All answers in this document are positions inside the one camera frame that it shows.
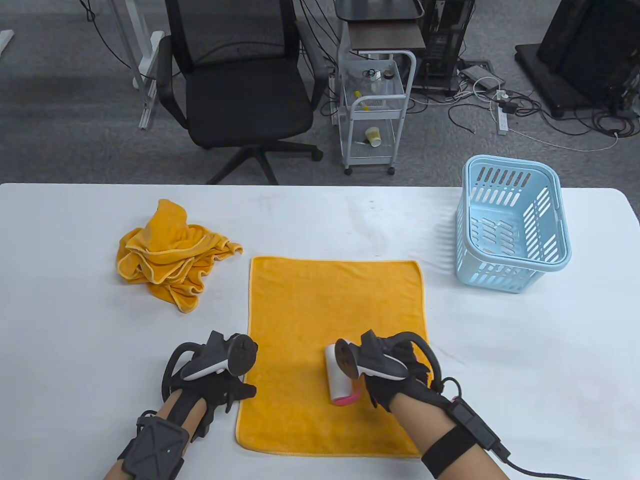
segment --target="white cable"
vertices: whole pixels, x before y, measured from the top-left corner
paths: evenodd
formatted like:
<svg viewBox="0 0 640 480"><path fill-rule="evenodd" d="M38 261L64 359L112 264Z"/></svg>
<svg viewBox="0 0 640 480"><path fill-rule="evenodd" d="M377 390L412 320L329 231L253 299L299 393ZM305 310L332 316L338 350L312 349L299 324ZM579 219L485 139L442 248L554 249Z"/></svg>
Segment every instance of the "white cable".
<svg viewBox="0 0 640 480"><path fill-rule="evenodd" d="M455 103L458 103L460 100L466 99L467 97L473 94L474 92L460 92L454 95L453 97L448 97L445 99L445 100L453 100L452 102L423 102L421 100L414 99L413 97L410 97L410 98L411 100L413 100L416 103L419 103L420 105L429 105L429 106L443 105L444 106L444 105L453 105Z"/></svg>
<svg viewBox="0 0 640 480"><path fill-rule="evenodd" d="M489 105L489 112L491 112L491 118L497 124L498 120L495 119L495 115L493 114L493 109L491 108L492 104ZM563 150L571 150L572 152L580 152L580 153L583 153L583 154L588 154L588 153L592 153L592 152L603 152L604 150L609 150L610 148L615 147L618 144L618 140L620 139L620 137L618 137L618 133L614 132L614 136L616 137L616 141L613 142L613 145L610 145L610 146L605 147L605 148L596 148L594 150L581 150L579 148L563 147L562 145L556 145L555 143L549 143L549 142L544 141L544 140L539 140L538 138L533 138L533 137L527 135L526 133L518 132L517 130L514 130L512 128L509 129L509 132L517 133L518 135L521 135L524 138L528 138L530 140L534 140L534 141L538 141L540 143L544 143L545 145L548 145L550 147L561 148Z"/></svg>
<svg viewBox="0 0 640 480"><path fill-rule="evenodd" d="M483 93L483 92L479 92L479 91L476 90L476 85L478 84L478 82L480 82L480 81L482 81L482 80L484 80L486 78L492 78L492 79L496 80L498 82L498 88L500 88L500 85L502 85L502 82L500 80L498 80L496 77L482 77L482 78L479 78L478 80L476 80L476 82L474 83L473 91L474 91L474 95L477 97L478 100L482 100L483 102L491 103L493 100L487 100L487 99L482 98L480 95L478 95L478 93Z"/></svg>
<svg viewBox="0 0 640 480"><path fill-rule="evenodd" d="M585 153L585 154L588 154L590 152L603 152L604 150L609 150L610 148L613 148L618 144L618 133L615 133L615 132L614 132L614 135L616 137L616 141L610 147L596 148L595 150L580 150L579 148L563 147L562 145L556 145L555 143L549 143L549 142L544 141L544 140L539 140L537 138L530 137L529 135L526 135L526 134L524 134L522 132L518 132L517 130L514 130L514 129L509 129L509 131L513 132L513 133L517 133L518 135L522 135L523 137L529 138L530 140L535 140L535 141L538 141L540 143L544 143L545 145L549 145L550 147L561 148L563 150L571 150L572 152L582 152L582 153Z"/></svg>

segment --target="computer tower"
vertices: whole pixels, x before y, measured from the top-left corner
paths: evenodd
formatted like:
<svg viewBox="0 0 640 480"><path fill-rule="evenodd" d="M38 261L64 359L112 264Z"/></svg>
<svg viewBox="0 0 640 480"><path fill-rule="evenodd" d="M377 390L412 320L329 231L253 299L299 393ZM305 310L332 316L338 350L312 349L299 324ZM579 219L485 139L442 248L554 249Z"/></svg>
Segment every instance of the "computer tower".
<svg viewBox="0 0 640 480"><path fill-rule="evenodd" d="M475 0L422 0L424 16L418 20L426 49L414 51L418 61L413 87L458 90L456 64Z"/></svg>

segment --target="mesh backrest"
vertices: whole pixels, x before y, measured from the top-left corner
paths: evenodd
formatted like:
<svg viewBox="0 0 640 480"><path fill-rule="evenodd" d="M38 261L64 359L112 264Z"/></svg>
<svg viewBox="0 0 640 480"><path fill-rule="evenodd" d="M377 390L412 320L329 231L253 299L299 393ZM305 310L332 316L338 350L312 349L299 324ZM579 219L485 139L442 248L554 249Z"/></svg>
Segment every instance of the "mesh backrest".
<svg viewBox="0 0 640 480"><path fill-rule="evenodd" d="M280 0L177 0L177 4L195 68L285 54Z"/></svg>

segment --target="paper cup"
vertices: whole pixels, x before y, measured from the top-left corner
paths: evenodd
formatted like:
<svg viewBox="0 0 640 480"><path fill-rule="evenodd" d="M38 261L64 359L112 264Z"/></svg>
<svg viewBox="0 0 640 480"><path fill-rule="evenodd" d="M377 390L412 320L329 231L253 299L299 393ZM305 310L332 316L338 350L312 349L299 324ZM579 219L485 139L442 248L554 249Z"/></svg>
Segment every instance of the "paper cup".
<svg viewBox="0 0 640 480"><path fill-rule="evenodd" d="M379 147L382 145L382 137L380 136L380 129L378 127L368 128L364 134L367 136L367 140L372 147Z"/></svg>

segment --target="white wire cart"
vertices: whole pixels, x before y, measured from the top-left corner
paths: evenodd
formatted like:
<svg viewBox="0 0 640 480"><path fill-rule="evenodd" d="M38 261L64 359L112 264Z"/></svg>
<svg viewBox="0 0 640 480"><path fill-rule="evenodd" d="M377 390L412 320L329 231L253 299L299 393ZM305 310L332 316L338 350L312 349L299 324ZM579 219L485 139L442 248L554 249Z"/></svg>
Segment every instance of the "white wire cart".
<svg viewBox="0 0 640 480"><path fill-rule="evenodd" d="M353 165L387 165L387 173L393 175L415 73L415 56L406 50L340 53L337 123L344 173L351 175ZM397 55L405 55L411 62L406 90L394 60ZM374 56L384 60L374 60ZM375 128L380 137L376 140ZM373 133L373 142L367 139L367 133Z"/></svg>

